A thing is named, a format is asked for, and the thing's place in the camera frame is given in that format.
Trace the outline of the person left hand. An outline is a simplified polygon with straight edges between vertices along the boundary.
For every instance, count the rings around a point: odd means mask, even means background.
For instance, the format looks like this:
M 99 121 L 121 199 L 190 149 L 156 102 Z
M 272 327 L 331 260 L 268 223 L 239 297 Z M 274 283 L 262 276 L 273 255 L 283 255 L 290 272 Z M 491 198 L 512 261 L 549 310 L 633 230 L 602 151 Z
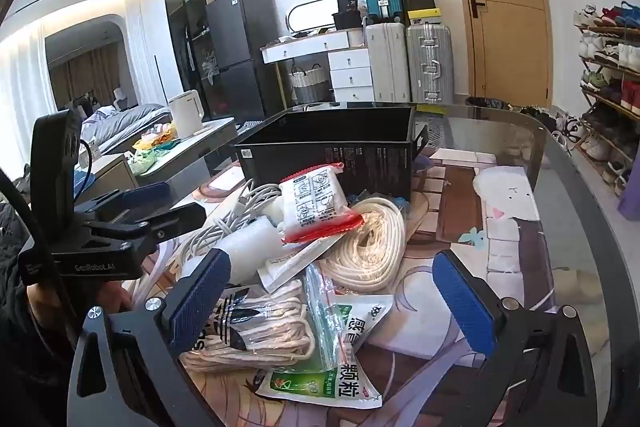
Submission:
M 77 314 L 87 312 L 93 306 L 100 306 L 107 313 L 131 309 L 131 296 L 119 281 L 79 282 L 68 286 L 64 294 L 70 299 L 70 305 Z M 41 326 L 50 327 L 63 320 L 60 294 L 51 286 L 29 285 L 27 299 L 32 314 Z

